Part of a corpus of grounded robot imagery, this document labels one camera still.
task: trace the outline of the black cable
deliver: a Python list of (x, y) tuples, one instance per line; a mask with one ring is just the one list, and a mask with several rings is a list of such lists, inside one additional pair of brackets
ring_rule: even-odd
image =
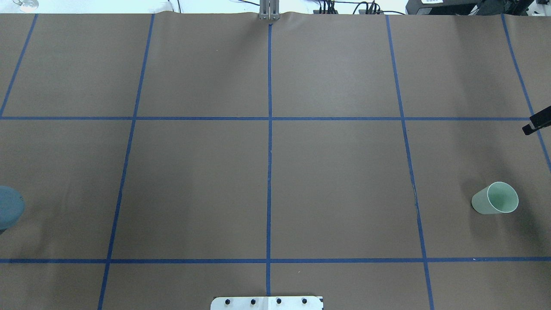
[(360, 5), (362, 4), (365, 4), (365, 10), (367, 11), (367, 9), (369, 9), (369, 3), (365, 2), (365, 1), (362, 1), (360, 3), (358, 3), (358, 5), (356, 6), (356, 8), (354, 9), (354, 12), (352, 12), (352, 15), (356, 14), (356, 10), (360, 7)]
[(402, 14), (402, 15), (407, 15), (407, 14), (404, 14), (404, 13), (398, 12), (398, 11), (377, 11), (374, 14), (379, 14), (379, 13), (398, 13), (398, 14)]
[(237, 1), (245, 2), (245, 3), (249, 3), (249, 4), (254, 4), (254, 5), (258, 6), (258, 7), (260, 6), (260, 4), (254, 3), (254, 2), (250, 2), (250, 1), (245, 1), (245, 0), (237, 0)]
[(378, 10), (381, 9), (381, 7), (379, 7), (379, 9), (377, 9), (378, 6), (379, 5), (377, 3), (375, 3), (375, 1), (373, 1), (371, 3), (371, 5), (369, 6), (369, 9), (367, 9), (367, 11), (365, 12), (365, 14), (372, 14), (372, 13), (374, 14), (375, 11), (378, 11)]

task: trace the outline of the plastic cup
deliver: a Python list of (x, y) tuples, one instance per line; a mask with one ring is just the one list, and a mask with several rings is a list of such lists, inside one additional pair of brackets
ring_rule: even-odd
[(17, 223), (25, 210), (21, 194), (7, 186), (0, 186), (0, 234)]
[(518, 195), (511, 185), (494, 182), (476, 193), (471, 204), (480, 214), (511, 213), (518, 207)]

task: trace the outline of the table surface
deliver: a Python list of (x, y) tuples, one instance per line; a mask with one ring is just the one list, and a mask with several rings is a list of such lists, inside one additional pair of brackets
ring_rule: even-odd
[(547, 18), (0, 20), (1, 309), (551, 308)]

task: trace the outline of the grid line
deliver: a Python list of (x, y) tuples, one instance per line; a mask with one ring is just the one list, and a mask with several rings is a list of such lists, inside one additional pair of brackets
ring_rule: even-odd
[[(513, 45), (511, 43), (511, 37), (509, 36), (509, 29), (507, 28), (507, 22), (505, 21), (504, 14), (501, 14), (501, 23), (503, 24), (503, 31), (505, 32), (505, 38), (507, 39), (507, 45), (509, 46), (509, 53), (511, 53), (513, 65), (515, 65), (518, 81), (520, 82), (520, 86), (522, 87), (522, 92), (524, 93), (524, 98), (526, 99), (528, 110), (530, 111), (531, 115), (534, 115), (534, 108), (532, 107), (532, 103), (530, 102), (530, 96), (528, 96), (528, 91), (526, 90), (524, 79), (522, 78), (522, 74), (520, 73), (520, 68), (518, 67), (518, 63), (516, 61), (515, 51), (513, 50)], [(551, 172), (551, 160), (549, 159), (549, 153), (547, 152), (547, 147), (545, 146), (545, 142), (543, 142), (542, 133), (538, 130), (537, 135), (539, 139), (539, 144), (542, 146), (543, 155), (545, 156), (545, 161), (547, 162), (547, 168), (549, 169), (549, 172)]]
[(266, 211), (266, 296), (271, 295), (272, 258), (272, 24), (268, 25), (268, 181)]
[[(133, 120), (133, 116), (0, 116), (0, 120)], [(530, 121), (529, 117), (442, 116), (137, 116), (137, 121)]]
[(117, 223), (118, 223), (118, 215), (120, 213), (121, 209), (121, 201), (122, 201), (122, 191), (125, 186), (125, 180), (126, 180), (126, 171), (128, 168), (128, 159), (130, 157), (130, 150), (132, 149), (132, 140), (134, 138), (134, 129), (136, 128), (136, 117), (138, 116), (138, 108), (139, 108), (139, 100), (140, 96), (142, 94), (142, 85), (143, 85), (143, 79), (145, 75), (145, 66), (147, 64), (147, 56), (149, 52), (149, 44), (151, 43), (151, 34), (153, 32), (153, 23), (155, 22), (155, 14), (151, 14), (151, 21), (149, 22), (149, 33), (147, 36), (147, 43), (145, 45), (145, 53), (143, 56), (143, 63), (142, 63), (142, 71), (140, 73), (139, 78), (139, 84), (138, 84), (138, 93), (136, 94), (136, 103), (134, 104), (134, 115), (132, 116), (132, 125), (130, 126), (130, 134), (128, 135), (128, 145), (126, 147), (126, 154), (125, 154), (125, 163), (122, 167), (122, 176), (121, 176), (121, 184), (118, 189), (118, 198), (117, 198), (117, 205), (115, 207), (115, 215), (113, 218), (113, 226), (111, 227), (111, 238), (109, 239), (109, 248), (107, 250), (107, 259), (105, 262), (105, 271), (104, 271), (104, 277), (101, 283), (101, 291), (100, 291), (100, 297), (98, 300), (98, 310), (101, 310), (103, 307), (103, 300), (105, 297), (105, 289), (107, 287), (107, 278), (109, 276), (109, 267), (111, 265), (111, 256), (113, 254), (113, 244), (115, 242), (115, 233), (117, 231)]
[(6, 95), (4, 97), (4, 101), (2, 102), (2, 107), (0, 108), (0, 117), (4, 114), (4, 109), (6, 108), (6, 104), (8, 104), (9, 93), (12, 92), (13, 83), (15, 83), (15, 78), (17, 76), (17, 72), (19, 71), (19, 66), (21, 66), (23, 56), (25, 56), (25, 51), (27, 50), (27, 46), (29, 45), (29, 41), (31, 39), (31, 35), (33, 34), (34, 26), (36, 25), (37, 19), (38, 14), (35, 14), (33, 22), (31, 23), (31, 28), (29, 29), (29, 33), (27, 34), (27, 38), (25, 39), (25, 44), (23, 44), (21, 54), (19, 54), (19, 59), (17, 59), (17, 64), (15, 65), (15, 69), (13, 70), (12, 79), (9, 81), (8, 90), (6, 90)]
[(402, 104), (402, 93), (400, 92), (400, 83), (398, 79), (398, 70), (396, 68), (396, 57), (394, 55), (394, 45), (392, 43), (392, 31), (390, 29), (390, 20), (388, 15), (385, 15), (386, 19), (386, 29), (388, 32), (388, 45), (390, 47), (390, 58), (392, 60), (392, 70), (394, 71), (394, 83), (396, 86), (396, 96), (398, 99), (398, 107), (400, 109), (400, 118), (402, 122), (402, 133), (404, 135), (404, 144), (406, 146), (406, 156), (408, 158), (408, 167), (409, 167), (409, 178), (413, 187), (413, 195), (415, 198), (415, 208), (417, 209), (417, 228), (419, 231), (419, 241), (421, 246), (421, 254), (423, 256), (423, 268), (425, 270), (425, 281), (426, 281), (426, 290), (429, 297), (429, 307), (430, 310), (434, 310), (434, 301), (433, 301), (433, 289), (430, 284), (430, 273), (429, 273), (429, 263), (426, 260), (426, 249), (425, 249), (425, 238), (423, 235), (423, 224), (421, 222), (421, 211), (419, 210), (419, 200), (417, 199), (417, 187), (415, 186), (415, 175), (413, 173), (413, 163), (411, 152), (409, 150), (409, 141), (408, 134), (406, 129), (406, 120), (404, 115), (404, 107)]
[[(429, 257), (423, 258), (270, 258), (271, 264), (378, 264), (378, 263), (482, 263), (504, 261), (549, 261), (551, 256)], [(265, 264), (264, 258), (236, 259), (111, 259), (110, 264)], [(105, 264), (107, 259), (11, 258), (0, 264)]]

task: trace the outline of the wire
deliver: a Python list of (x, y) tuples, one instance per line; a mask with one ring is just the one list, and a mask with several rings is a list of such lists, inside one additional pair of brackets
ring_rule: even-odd
[(170, 2), (170, 0), (169, 0), (169, 3), (170, 3), (170, 7), (172, 8), (172, 11), (174, 12), (174, 7), (172, 6), (172, 3)]
[(365, 10), (367, 11), (369, 9), (369, 3), (365, 2), (365, 1), (362, 1), (360, 3), (358, 3), (358, 5), (356, 6), (356, 8), (354, 9), (354, 12), (352, 12), (352, 15), (356, 14), (356, 10), (360, 7), (360, 5), (362, 4), (365, 4)]
[(402, 14), (402, 15), (407, 15), (407, 14), (404, 14), (404, 13), (398, 12), (398, 11), (376, 11), (373, 14), (379, 14), (379, 13), (398, 13), (398, 14)]
[(321, 0), (323, 1), (323, 8), (321, 6), (321, 2), (318, 0), (318, 4), (320, 5), (320, 14), (337, 14), (337, 10), (335, 10), (335, 2), (333, 0)]
[(254, 5), (258, 6), (258, 7), (260, 6), (260, 4), (254, 3), (254, 2), (250, 2), (250, 1), (245, 1), (245, 0), (237, 0), (237, 1), (245, 2), (245, 3), (249, 3), (249, 4), (254, 4)]

